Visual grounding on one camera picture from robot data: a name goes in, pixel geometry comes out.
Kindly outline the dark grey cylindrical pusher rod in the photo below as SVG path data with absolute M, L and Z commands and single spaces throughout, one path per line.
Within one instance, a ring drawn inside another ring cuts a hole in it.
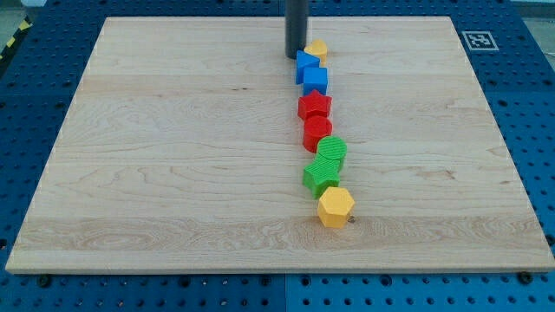
M 285 55 L 290 59 L 296 59 L 306 45 L 308 16 L 308 0 L 284 1 Z

